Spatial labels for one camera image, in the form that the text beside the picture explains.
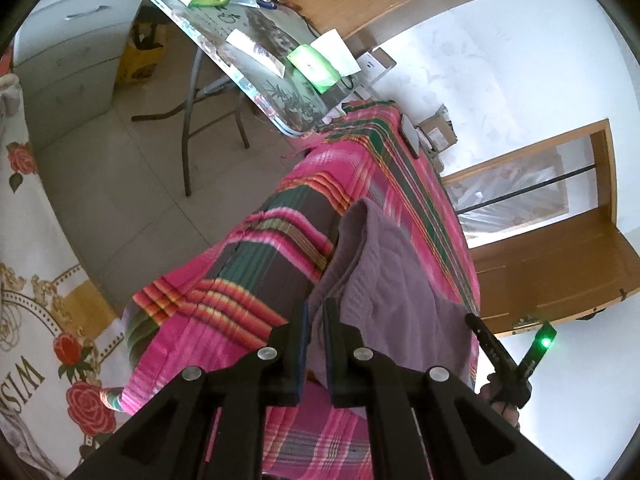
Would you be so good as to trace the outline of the purple fleece garment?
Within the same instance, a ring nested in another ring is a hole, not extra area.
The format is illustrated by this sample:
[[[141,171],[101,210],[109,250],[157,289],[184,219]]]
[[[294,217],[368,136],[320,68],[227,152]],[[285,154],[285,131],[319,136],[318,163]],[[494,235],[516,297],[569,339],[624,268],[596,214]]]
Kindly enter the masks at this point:
[[[468,310],[435,292],[409,237],[372,200],[358,200],[338,222],[335,252],[308,297],[307,366],[317,380],[305,387],[303,407],[321,416],[332,408],[322,321],[328,299],[337,301],[341,322],[360,330],[366,347],[410,370],[446,367],[472,385]]]

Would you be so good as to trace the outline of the folding side table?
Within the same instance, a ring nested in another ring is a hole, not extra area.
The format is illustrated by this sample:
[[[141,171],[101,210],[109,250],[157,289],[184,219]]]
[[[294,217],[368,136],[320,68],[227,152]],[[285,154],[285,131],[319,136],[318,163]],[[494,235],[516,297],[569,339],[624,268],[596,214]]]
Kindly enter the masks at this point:
[[[280,133],[299,138],[318,127],[332,108],[357,87],[350,75],[321,94],[286,56],[301,44],[316,39],[317,32],[297,12],[286,6],[267,10],[258,6],[228,3],[223,8],[188,8],[179,0],[149,0],[195,45],[191,75],[184,101],[168,112],[137,115],[133,122],[164,120],[183,114],[181,163],[184,194],[190,196],[189,142],[204,129],[191,128],[194,105],[236,87],[238,104],[232,113],[242,142],[250,147],[242,121],[242,108],[248,102],[265,115]],[[233,47],[227,37],[235,30],[250,37],[284,64],[279,77],[270,73],[249,54]]]

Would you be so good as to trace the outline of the wooden door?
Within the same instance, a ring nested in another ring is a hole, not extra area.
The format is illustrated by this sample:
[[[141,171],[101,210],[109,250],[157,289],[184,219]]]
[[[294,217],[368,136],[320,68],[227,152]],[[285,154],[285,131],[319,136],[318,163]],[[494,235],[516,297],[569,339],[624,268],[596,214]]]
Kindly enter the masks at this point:
[[[497,336],[588,318],[639,291],[639,255],[599,209],[471,255],[480,317]]]

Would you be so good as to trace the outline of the floral white bedding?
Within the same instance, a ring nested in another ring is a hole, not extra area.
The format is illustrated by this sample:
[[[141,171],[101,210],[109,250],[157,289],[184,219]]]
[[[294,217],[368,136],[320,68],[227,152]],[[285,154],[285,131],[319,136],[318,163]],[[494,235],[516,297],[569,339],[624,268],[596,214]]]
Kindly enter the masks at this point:
[[[122,422],[125,330],[81,266],[38,174],[17,76],[1,77],[1,434],[63,479]]]

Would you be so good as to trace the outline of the pink plaid bed cover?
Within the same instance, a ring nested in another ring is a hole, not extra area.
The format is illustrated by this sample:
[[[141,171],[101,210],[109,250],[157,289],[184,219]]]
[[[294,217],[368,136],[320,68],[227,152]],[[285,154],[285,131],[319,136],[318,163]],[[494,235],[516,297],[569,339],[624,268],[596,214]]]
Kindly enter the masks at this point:
[[[134,414],[185,367],[218,370],[262,347],[318,284],[348,207],[368,198],[410,238],[427,279],[472,311],[480,284],[442,180],[413,157],[390,101],[348,103],[310,153],[226,237],[139,290],[122,318]]]

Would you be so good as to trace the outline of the brown cardboard box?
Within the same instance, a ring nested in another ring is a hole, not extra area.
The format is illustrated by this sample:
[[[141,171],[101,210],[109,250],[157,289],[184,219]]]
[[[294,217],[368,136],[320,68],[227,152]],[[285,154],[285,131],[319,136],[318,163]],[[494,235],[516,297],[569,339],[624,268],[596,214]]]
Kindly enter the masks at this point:
[[[436,153],[442,153],[457,143],[458,138],[445,105],[441,105],[433,116],[421,122],[419,128]]]

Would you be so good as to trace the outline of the black smartphone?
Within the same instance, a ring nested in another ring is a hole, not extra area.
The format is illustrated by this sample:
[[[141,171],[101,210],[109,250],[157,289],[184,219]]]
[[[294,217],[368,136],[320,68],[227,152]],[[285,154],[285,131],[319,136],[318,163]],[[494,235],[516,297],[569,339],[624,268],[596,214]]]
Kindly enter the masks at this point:
[[[406,147],[414,159],[420,158],[420,139],[416,128],[413,127],[411,120],[405,114],[401,115],[400,133],[405,141]]]

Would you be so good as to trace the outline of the white small box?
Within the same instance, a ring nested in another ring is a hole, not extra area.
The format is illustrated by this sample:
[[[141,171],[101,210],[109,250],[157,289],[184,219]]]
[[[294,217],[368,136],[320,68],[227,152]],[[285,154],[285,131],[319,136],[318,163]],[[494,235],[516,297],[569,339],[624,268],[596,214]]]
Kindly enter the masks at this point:
[[[396,66],[396,61],[382,48],[364,52],[357,63],[360,79],[366,86],[372,86]]]

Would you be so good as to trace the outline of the green white tissue box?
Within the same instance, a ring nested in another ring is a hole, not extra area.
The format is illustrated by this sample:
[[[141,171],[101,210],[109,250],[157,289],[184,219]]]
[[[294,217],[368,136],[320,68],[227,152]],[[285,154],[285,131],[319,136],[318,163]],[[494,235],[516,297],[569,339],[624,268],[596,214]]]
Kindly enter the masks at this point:
[[[320,94],[342,79],[333,65],[310,44],[300,44],[286,58]]]

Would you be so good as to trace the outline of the white drawer cabinet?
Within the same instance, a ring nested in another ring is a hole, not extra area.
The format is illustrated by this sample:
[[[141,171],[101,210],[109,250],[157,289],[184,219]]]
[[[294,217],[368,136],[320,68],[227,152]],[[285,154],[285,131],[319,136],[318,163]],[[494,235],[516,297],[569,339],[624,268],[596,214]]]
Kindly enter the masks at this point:
[[[108,111],[142,0],[40,0],[14,39],[36,150]]]

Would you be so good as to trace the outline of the white tube package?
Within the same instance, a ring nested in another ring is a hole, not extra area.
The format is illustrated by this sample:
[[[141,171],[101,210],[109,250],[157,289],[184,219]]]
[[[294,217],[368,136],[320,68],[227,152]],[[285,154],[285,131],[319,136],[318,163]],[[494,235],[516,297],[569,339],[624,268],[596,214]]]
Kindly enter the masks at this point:
[[[252,38],[241,32],[239,29],[233,29],[228,35],[226,41],[235,49],[248,55],[258,64],[260,64],[270,73],[283,78],[285,75],[285,65],[271,54],[265,47],[258,44]]]

